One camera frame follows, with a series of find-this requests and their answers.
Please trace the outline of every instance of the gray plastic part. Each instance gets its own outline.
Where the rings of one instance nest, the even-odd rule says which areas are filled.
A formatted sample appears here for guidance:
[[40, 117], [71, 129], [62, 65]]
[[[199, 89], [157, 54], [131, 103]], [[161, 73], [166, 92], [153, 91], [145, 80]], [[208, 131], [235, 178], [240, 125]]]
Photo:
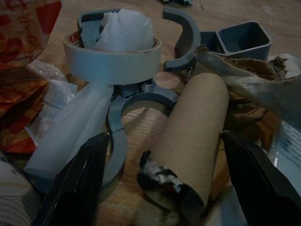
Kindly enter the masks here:
[[164, 71], [190, 70], [195, 64], [195, 50], [206, 45], [210, 52], [232, 58], [266, 60], [272, 39], [256, 21], [230, 26], [219, 31], [203, 32], [195, 20], [179, 9], [165, 7], [163, 18], [181, 24], [183, 32], [175, 46], [177, 59], [167, 60]]
[[[104, 169], [102, 189], [110, 185], [118, 175], [127, 157], [127, 137], [121, 122], [122, 112], [129, 105], [142, 100], [152, 100], [173, 109], [179, 98], [173, 91], [159, 87], [154, 82], [150, 84], [149, 81], [146, 81], [142, 84], [132, 84], [131, 86], [135, 85], [140, 92], [136, 93], [136, 89], [133, 89], [133, 94], [131, 96], [122, 97], [118, 95], [116, 99], [111, 102], [109, 108], [108, 118], [112, 136], [113, 152]], [[125, 90], [128, 95], [129, 89], [123, 89], [123, 92]]]
[[103, 14], [119, 11], [119, 8], [114, 8], [107, 10], [89, 11], [80, 14], [77, 22], [77, 27], [80, 33], [83, 47], [94, 49], [95, 44], [100, 39], [100, 34], [103, 31]]
[[175, 54], [179, 58], [165, 61], [164, 71], [179, 71], [191, 68], [196, 63], [194, 50], [201, 43], [201, 36], [196, 22], [188, 13], [172, 7], [164, 7], [162, 18], [180, 24], [183, 29], [174, 48]]

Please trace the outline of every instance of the cardboard tube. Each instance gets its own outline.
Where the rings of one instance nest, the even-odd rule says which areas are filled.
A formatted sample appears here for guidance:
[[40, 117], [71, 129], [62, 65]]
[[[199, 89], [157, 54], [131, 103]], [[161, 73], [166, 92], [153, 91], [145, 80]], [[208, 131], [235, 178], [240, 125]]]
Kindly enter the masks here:
[[192, 77], [151, 151], [151, 158], [192, 187], [205, 205], [228, 102], [221, 77], [212, 73]]

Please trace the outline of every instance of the plastic wrapper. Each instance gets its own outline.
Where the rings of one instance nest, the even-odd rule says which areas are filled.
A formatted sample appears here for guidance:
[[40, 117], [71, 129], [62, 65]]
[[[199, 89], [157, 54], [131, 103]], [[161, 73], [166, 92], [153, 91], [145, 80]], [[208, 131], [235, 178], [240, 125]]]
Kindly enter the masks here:
[[27, 67], [48, 81], [48, 91], [43, 99], [43, 109], [35, 120], [25, 128], [34, 144], [38, 146], [52, 125], [54, 118], [77, 93], [77, 85], [68, 83], [65, 75], [54, 65], [34, 60]]
[[45, 79], [5, 83], [0, 76], [0, 149], [12, 153], [35, 150], [24, 128], [41, 111], [47, 88]]
[[79, 148], [102, 131], [112, 93], [112, 86], [86, 85], [54, 119], [25, 172], [54, 179]]
[[77, 86], [67, 83], [57, 68], [38, 60], [3, 71], [0, 148], [11, 153], [32, 153], [76, 92]]
[[45, 48], [61, 2], [0, 1], [0, 70], [26, 65]]

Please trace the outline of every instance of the gray curved plastic piece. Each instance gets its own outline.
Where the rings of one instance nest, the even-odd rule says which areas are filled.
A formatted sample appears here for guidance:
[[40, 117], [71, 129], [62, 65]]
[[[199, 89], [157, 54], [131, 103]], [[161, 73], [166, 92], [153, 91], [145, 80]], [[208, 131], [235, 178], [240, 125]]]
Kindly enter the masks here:
[[180, 24], [183, 29], [174, 48], [179, 58], [165, 61], [164, 71], [190, 69], [196, 63], [194, 50], [201, 43], [198, 25], [188, 13], [172, 7], [164, 7], [162, 18]]
[[106, 188], [121, 171], [127, 157], [127, 137], [121, 122], [122, 112], [131, 104], [152, 100], [173, 109], [179, 96], [171, 90], [153, 84], [141, 85], [141, 91], [129, 97], [117, 96], [109, 108], [109, 126], [111, 130], [113, 152], [104, 169], [102, 189]]

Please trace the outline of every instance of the white plastic bag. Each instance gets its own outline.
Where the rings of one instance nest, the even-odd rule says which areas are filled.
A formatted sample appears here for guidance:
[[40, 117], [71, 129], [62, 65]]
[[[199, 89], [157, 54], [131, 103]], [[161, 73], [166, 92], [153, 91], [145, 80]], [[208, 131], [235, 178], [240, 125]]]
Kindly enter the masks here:
[[80, 147], [101, 132], [112, 86], [88, 84], [58, 114], [24, 170], [54, 179]]
[[26, 67], [39, 77], [48, 80], [48, 90], [43, 98], [43, 109], [35, 120], [25, 127], [34, 144], [38, 146], [54, 118], [77, 93], [77, 85], [68, 83], [65, 75], [52, 64], [34, 60]]

